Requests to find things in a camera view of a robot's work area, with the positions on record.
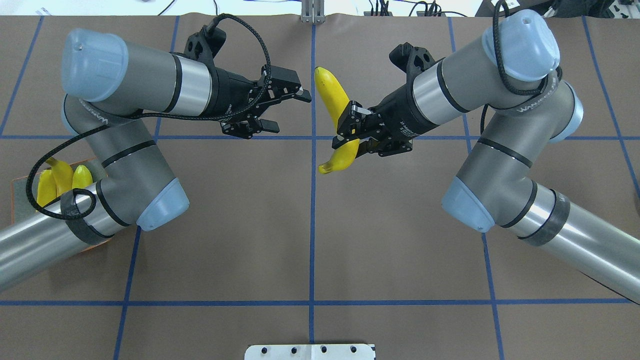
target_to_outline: white mounting plate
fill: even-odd
[[[293,359],[375,360],[376,346],[373,344],[252,345],[244,353],[244,360]]]

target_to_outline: bunch of bananas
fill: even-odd
[[[316,88],[322,98],[329,116],[333,120],[333,126],[338,128],[338,119],[342,111],[349,103],[349,97],[333,74],[322,67],[316,67],[314,71]],[[329,174],[332,171],[340,171],[348,168],[358,153],[359,139],[352,140],[343,146],[335,149],[331,159],[318,166],[321,174]]]
[[[47,164],[51,166],[40,174],[36,202],[45,206],[63,193],[73,188],[86,188],[93,183],[91,172],[84,165],[79,165],[75,171],[64,161],[49,158]]]

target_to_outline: banana tip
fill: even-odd
[[[318,166],[318,171],[320,171],[320,174],[329,174],[330,172],[333,171],[333,166],[331,166],[329,163],[324,163],[320,166]]]

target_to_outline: black band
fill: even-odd
[[[76,204],[76,195],[79,194],[73,189],[70,192],[64,193],[60,197],[60,211],[62,215],[79,215],[80,210]],[[89,245],[98,245],[104,242],[104,240],[112,237],[113,235],[105,236],[100,234],[93,226],[88,225],[83,218],[77,220],[66,220],[67,227],[71,232],[82,242]]]
[[[104,160],[102,162],[102,167],[106,168],[107,166],[109,166],[110,164],[113,164],[114,162],[124,158],[125,156],[131,155],[134,152],[138,151],[138,150],[142,150],[146,147],[150,147],[155,145],[156,142],[153,140],[149,140],[146,142],[141,142],[138,145],[132,146],[128,149],[124,149],[123,151],[120,151],[119,153],[115,154],[114,156],[108,158],[107,160]]]
[[[98,199],[100,200],[100,203],[104,208],[104,211],[106,211],[107,214],[111,216],[113,221],[117,222],[118,225],[124,226],[124,227],[131,225],[131,224],[127,224],[121,218],[119,218],[118,215],[116,215],[116,213],[113,212],[113,209],[111,209],[111,206],[109,206],[109,204],[107,203],[107,199],[104,198],[104,193],[102,192],[102,180],[98,181],[98,183],[95,185],[95,192],[98,195]]]
[[[533,166],[533,161],[527,159],[526,157],[524,157],[523,155],[521,155],[519,152],[516,152],[504,145],[502,145],[501,143],[497,143],[494,142],[493,140],[489,140],[487,138],[480,138],[478,139],[478,142],[481,144],[485,144],[487,146],[493,147],[496,150],[502,151],[505,154],[511,156],[512,158],[518,160],[519,162],[523,163],[524,165],[527,165],[528,168],[531,168]]]
[[[515,219],[513,219],[506,225],[502,225],[503,228],[507,229],[508,227],[514,226],[520,220],[522,220],[522,218],[529,212],[529,210],[531,210],[531,206],[533,205],[533,202],[536,200],[536,195],[538,194],[538,184],[536,184],[535,181],[532,181],[532,183],[533,183],[533,189],[531,190],[531,196],[529,196],[529,201],[527,201],[527,204],[524,206],[524,208],[518,214],[518,216],[515,217]]]
[[[547,221],[535,233],[525,237],[518,237],[518,239],[524,240],[533,246],[542,246],[560,233],[560,230],[566,224],[566,219],[569,218],[571,202],[563,194],[551,191],[556,196],[556,203]]]
[[[216,77],[218,78],[218,88],[213,88],[212,97],[215,96],[216,101],[211,107],[211,111],[214,114],[224,114],[227,113],[228,107],[231,105],[229,73],[216,67]]]
[[[447,85],[444,83],[444,77],[442,76],[442,61],[438,62],[438,65],[436,68],[436,75],[438,76],[438,84],[440,84],[440,89],[442,90],[444,97],[446,97],[447,100],[449,100],[449,104],[451,104],[451,106],[456,108],[456,110],[460,111],[461,113],[468,113],[470,110],[463,108],[462,106],[460,106],[460,104],[458,104],[453,99],[453,96],[451,96],[451,93],[449,92]]]
[[[175,89],[173,90],[173,97],[171,98],[171,102],[169,102],[169,106],[166,107],[162,112],[168,113],[173,110],[176,103],[178,103],[178,98],[180,97],[180,90],[182,90],[182,64],[180,63],[180,59],[175,54],[172,54],[173,60],[175,61]]]

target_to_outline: light blue joint cap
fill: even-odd
[[[560,49],[544,18],[533,10],[521,10],[499,25],[504,70],[522,81],[543,79],[560,64]],[[484,52],[496,64],[493,29],[482,35]]]
[[[69,120],[67,119],[67,114],[65,113],[65,101],[67,100],[67,95],[65,94],[62,97],[62,106],[60,107],[60,117],[62,118],[62,124],[65,126],[67,131],[71,133],[73,136],[80,135],[78,132],[69,124]]]
[[[458,177],[453,178],[447,193],[442,198],[442,207],[451,216],[481,233],[486,233],[495,225],[489,211]]]
[[[128,64],[127,44],[120,37],[74,29],[62,54],[62,87],[80,99],[102,101],[120,86]]]
[[[136,222],[144,231],[151,231],[180,216],[189,208],[189,199],[176,177],[147,206]]]
[[[580,123],[582,123],[582,117],[584,116],[584,108],[582,107],[582,102],[580,102],[580,99],[578,99],[578,95],[575,93],[575,90],[571,85],[569,85],[569,89],[571,89],[571,93],[573,93],[573,115],[571,116],[571,120],[569,120],[569,123],[567,123],[564,130],[560,131],[558,135],[552,137],[549,140],[549,143],[557,143],[566,139],[567,136],[570,136],[576,130],[578,130]]]

